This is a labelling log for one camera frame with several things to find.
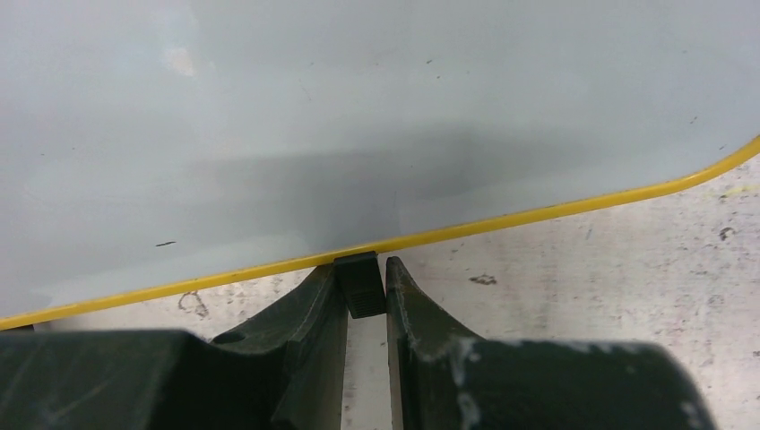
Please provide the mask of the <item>black whiteboard clip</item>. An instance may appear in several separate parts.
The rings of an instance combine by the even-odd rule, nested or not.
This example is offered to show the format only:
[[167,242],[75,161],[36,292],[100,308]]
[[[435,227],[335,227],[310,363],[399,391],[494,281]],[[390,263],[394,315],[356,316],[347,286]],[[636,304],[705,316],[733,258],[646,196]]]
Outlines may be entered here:
[[353,319],[385,314],[385,291],[374,251],[333,261],[335,279]]

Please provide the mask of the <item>yellow framed whiteboard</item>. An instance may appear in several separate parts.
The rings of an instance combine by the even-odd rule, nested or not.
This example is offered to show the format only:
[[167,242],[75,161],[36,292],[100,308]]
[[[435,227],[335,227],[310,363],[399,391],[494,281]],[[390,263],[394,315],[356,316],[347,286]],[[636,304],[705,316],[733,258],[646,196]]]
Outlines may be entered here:
[[675,193],[756,1],[4,1],[3,329]]

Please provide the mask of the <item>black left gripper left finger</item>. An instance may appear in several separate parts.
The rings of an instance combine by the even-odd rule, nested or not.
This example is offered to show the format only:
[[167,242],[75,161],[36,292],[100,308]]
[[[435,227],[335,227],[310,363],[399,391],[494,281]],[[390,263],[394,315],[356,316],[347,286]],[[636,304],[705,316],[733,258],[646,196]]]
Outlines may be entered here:
[[347,308],[333,267],[238,326],[10,331],[4,429],[337,429]]

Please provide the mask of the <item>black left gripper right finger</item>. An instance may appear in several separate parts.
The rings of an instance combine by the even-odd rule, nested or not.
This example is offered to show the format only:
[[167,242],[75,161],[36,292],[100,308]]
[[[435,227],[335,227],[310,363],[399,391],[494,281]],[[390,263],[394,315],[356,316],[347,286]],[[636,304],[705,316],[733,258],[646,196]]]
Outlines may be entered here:
[[659,345],[488,340],[386,262],[395,429],[713,429],[692,378]]

